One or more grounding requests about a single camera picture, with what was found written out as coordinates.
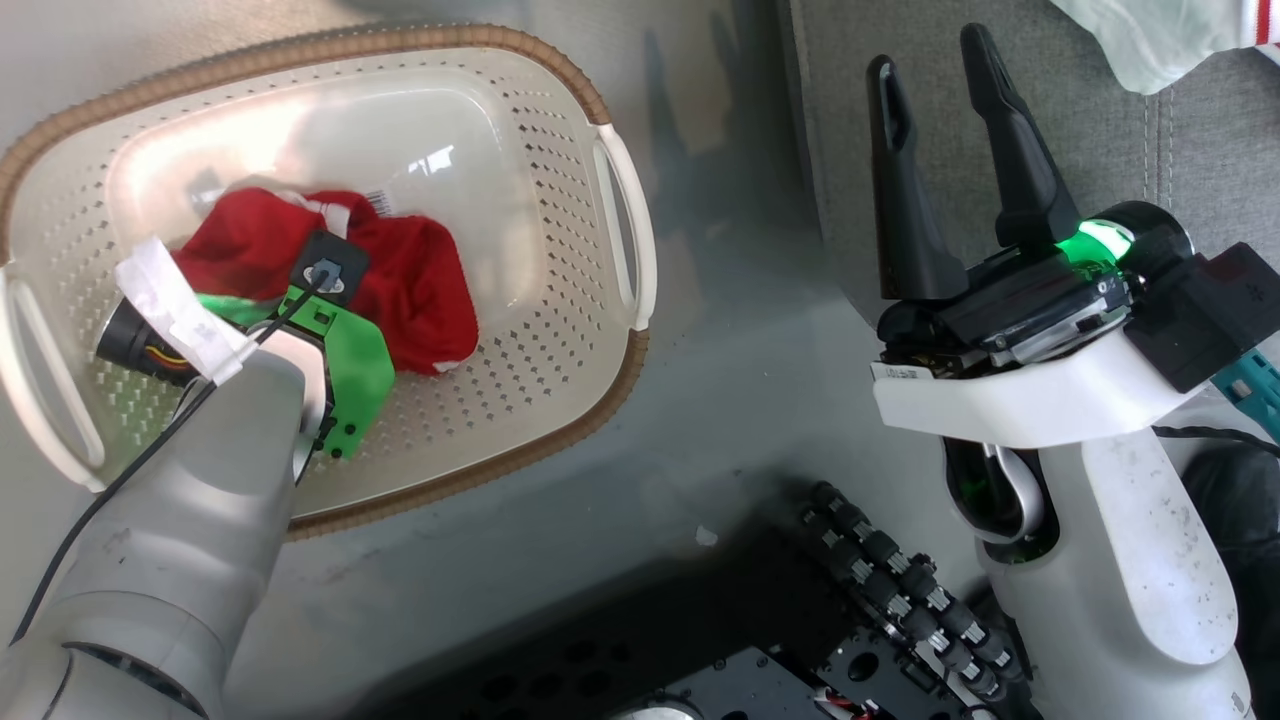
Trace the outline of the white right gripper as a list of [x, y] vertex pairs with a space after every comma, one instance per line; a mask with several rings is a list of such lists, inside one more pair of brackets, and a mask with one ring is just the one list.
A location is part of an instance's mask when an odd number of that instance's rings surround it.
[[[1128, 336], [1155, 282], [1192, 260], [1193, 243], [1146, 201], [1082, 222], [988, 28], [964, 26], [960, 47], [1006, 250], [969, 279], [948, 251], [916, 164], [905, 86], [893, 60], [876, 56], [867, 94], [879, 291], [897, 300], [877, 324], [879, 414], [890, 427], [1010, 448], [1139, 430], [1201, 388], [1172, 380]], [[1007, 249], [1024, 243], [1048, 247]]]

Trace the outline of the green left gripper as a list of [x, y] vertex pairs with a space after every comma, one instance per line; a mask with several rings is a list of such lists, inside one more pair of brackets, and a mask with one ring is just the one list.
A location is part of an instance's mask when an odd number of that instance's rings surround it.
[[396, 380], [381, 331], [349, 307], [369, 266], [369, 255], [355, 243], [332, 232], [314, 232], [289, 269], [279, 299], [197, 296], [209, 311], [241, 328], [285, 315], [282, 331], [292, 331], [321, 350], [326, 398], [314, 452], [334, 460], [356, 456]]

